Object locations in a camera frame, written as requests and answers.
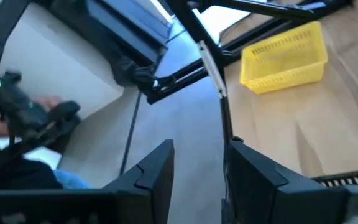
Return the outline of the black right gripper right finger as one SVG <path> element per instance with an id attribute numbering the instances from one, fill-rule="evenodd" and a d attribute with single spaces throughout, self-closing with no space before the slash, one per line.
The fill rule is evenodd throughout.
<path id="1" fill-rule="evenodd" d="M 358 224 L 358 185 L 325 187 L 239 140 L 227 180 L 236 224 Z"/>

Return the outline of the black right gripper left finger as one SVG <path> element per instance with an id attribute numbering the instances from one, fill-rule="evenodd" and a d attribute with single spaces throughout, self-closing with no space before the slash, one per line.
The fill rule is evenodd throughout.
<path id="1" fill-rule="evenodd" d="M 167 224 L 174 155 L 166 139 L 101 189 L 0 190 L 0 224 Z"/>

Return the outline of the black plastic basket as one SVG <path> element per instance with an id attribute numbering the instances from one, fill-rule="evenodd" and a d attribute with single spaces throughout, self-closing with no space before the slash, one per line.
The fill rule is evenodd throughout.
<path id="1" fill-rule="evenodd" d="M 312 179 L 325 187 L 358 185 L 358 171 L 313 177 Z"/>

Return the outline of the yellow plastic basket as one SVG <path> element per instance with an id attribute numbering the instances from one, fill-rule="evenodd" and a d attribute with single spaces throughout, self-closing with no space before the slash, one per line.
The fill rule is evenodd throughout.
<path id="1" fill-rule="evenodd" d="M 242 49 L 239 82 L 256 94 L 318 82 L 328 54 L 313 21 Z"/>

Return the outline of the person's hand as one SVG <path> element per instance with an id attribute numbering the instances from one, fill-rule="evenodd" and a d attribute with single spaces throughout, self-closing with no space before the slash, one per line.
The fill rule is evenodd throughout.
<path id="1" fill-rule="evenodd" d="M 62 99 L 59 96 L 41 96 L 34 99 L 35 102 L 42 105 L 45 110 L 50 111 L 54 107 L 56 107 L 58 104 L 62 102 Z"/>

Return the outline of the silver aluminium bar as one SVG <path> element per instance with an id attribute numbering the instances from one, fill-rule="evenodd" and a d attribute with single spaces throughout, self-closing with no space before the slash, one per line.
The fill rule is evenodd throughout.
<path id="1" fill-rule="evenodd" d="M 218 70 L 218 66 L 216 65 L 212 53 L 209 51 L 208 46 L 205 44 L 203 40 L 197 43 L 199 48 L 199 52 L 201 55 L 201 59 L 203 61 L 204 68 L 206 69 L 208 75 L 212 78 L 213 83 L 217 89 L 220 98 L 227 97 L 226 86 L 223 82 L 221 74 Z"/>

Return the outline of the person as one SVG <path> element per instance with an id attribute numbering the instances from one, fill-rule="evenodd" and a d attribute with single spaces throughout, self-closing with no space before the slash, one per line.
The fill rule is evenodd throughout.
<path id="1" fill-rule="evenodd" d="M 87 189 L 88 187 L 75 175 L 63 170 L 53 170 L 41 161 L 20 158 L 13 160 L 6 167 L 0 167 L 0 190 Z"/>

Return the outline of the dark desk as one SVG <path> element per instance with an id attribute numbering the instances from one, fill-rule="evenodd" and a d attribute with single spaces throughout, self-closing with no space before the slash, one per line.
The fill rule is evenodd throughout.
<path id="1" fill-rule="evenodd" d="M 40 0 L 40 4 L 105 57 L 117 45 L 141 66 L 160 63 L 171 25 L 140 0 Z"/>

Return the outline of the black aluminium rig frame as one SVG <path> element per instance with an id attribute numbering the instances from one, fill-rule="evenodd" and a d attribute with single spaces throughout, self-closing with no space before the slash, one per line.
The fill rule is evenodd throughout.
<path id="1" fill-rule="evenodd" d="M 199 41 L 203 40 L 208 46 L 209 51 L 212 53 L 214 61 L 218 66 L 218 70 L 225 86 L 226 79 L 224 75 L 224 68 L 235 61 L 241 62 L 241 53 L 243 48 L 298 26 L 302 26 L 306 23 L 313 21 L 319 22 L 322 17 L 328 16 L 337 10 L 350 5 L 351 3 L 351 0 L 301 0 L 301 2 L 297 5 L 281 6 L 254 0 L 167 1 L 169 7 L 172 9 L 195 43 L 197 44 Z M 208 6 L 224 6 L 255 14 L 261 14 L 268 16 L 268 21 L 246 32 L 224 47 L 220 47 L 215 44 L 211 36 L 193 12 L 193 9 L 196 7 Z M 174 77 L 177 79 L 176 84 L 173 84 L 166 90 L 160 90 L 149 96 L 149 103 L 155 103 L 162 100 L 204 77 L 209 77 L 209 75 L 204 68 L 202 59 L 200 58 L 185 68 L 175 72 Z M 224 139 L 223 174 L 226 187 L 226 195 L 222 200 L 222 223 L 236 224 L 227 180 L 227 149 L 232 140 L 242 141 L 242 139 L 235 136 L 233 133 L 228 92 L 226 98 L 219 98 L 219 100 Z"/>

